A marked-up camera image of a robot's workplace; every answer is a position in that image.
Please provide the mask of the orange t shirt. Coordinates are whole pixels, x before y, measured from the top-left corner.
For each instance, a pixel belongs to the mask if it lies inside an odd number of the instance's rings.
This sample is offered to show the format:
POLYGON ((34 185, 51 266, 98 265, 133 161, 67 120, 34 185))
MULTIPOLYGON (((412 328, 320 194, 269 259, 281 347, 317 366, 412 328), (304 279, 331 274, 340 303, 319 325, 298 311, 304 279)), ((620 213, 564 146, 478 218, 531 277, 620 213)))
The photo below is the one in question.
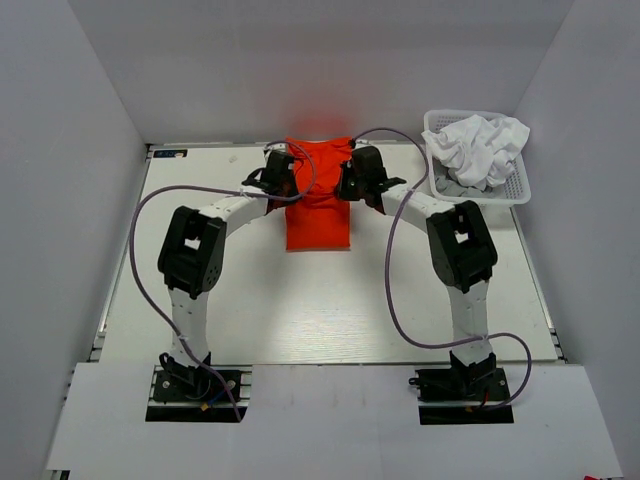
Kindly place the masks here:
POLYGON ((341 164, 351 158, 348 137, 322 142, 290 139, 289 152, 299 162, 294 170, 298 189, 309 193, 285 209, 286 249, 346 250, 350 247, 351 206, 335 196, 341 164))

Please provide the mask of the white t shirt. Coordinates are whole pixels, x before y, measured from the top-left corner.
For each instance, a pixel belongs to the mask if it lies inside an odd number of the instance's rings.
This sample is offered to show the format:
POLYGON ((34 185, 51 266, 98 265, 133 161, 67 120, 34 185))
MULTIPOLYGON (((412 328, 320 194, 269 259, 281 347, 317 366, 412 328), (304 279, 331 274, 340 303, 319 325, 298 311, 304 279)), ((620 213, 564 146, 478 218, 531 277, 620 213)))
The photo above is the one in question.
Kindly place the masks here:
POLYGON ((487 120, 478 114, 422 133, 427 150, 449 176, 480 191, 502 186, 515 173, 529 135, 530 128, 516 118, 487 120))

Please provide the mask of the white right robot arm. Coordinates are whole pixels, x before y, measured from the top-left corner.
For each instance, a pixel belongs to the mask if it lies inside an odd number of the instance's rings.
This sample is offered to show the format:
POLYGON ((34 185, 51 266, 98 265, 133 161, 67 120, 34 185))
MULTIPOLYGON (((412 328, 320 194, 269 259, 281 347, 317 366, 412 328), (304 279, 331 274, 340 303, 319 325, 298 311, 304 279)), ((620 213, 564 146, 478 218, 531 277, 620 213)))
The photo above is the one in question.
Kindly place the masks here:
POLYGON ((427 234, 430 258, 445 285, 451 307, 453 340, 425 344, 425 349, 448 349, 453 390, 472 399, 488 385, 496 369, 489 341, 486 297, 497 250, 477 203, 450 203, 408 187, 387 175, 379 149, 354 140, 349 160, 341 164, 335 194, 341 200, 365 204, 393 219, 385 252, 385 289, 391 303, 390 258, 398 223, 404 221, 427 234))

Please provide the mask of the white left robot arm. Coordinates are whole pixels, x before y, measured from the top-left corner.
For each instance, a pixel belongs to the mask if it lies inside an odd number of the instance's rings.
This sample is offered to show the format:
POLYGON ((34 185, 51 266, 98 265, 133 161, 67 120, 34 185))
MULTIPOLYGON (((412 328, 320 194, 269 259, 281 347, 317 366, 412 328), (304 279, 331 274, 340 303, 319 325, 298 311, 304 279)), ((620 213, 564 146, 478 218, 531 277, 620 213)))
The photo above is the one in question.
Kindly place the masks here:
POLYGON ((158 259, 171 301, 171 350, 160 356, 161 366, 178 374, 177 387, 188 398, 199 399, 211 387, 206 339, 209 292, 220 279, 226 239, 239 228, 281 208, 299 194, 294 176, 295 157, 271 150, 266 166, 242 182, 246 194, 226 196, 211 205, 177 208, 171 218, 158 259))

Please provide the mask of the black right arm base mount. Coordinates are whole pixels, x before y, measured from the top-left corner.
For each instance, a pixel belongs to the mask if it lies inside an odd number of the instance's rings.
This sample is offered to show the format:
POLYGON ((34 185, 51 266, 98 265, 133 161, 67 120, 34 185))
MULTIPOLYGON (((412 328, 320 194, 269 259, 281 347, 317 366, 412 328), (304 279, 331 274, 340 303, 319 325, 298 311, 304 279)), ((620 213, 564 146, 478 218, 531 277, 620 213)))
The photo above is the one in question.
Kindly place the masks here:
POLYGON ((417 369, 408 385, 418 398, 422 426, 506 425, 514 423, 510 405, 496 405, 510 398, 503 368, 465 386, 449 368, 417 369))

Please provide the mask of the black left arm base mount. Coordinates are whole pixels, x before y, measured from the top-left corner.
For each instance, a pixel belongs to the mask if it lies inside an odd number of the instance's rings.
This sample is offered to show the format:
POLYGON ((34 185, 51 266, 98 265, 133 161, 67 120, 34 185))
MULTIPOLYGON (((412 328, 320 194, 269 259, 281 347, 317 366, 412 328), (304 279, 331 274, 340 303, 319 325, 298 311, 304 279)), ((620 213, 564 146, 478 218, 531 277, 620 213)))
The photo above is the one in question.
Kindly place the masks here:
POLYGON ((145 421, 150 423, 239 423, 249 406, 252 368, 222 367, 218 370, 236 402, 236 412, 221 382, 213 377, 192 388, 154 366, 145 421))

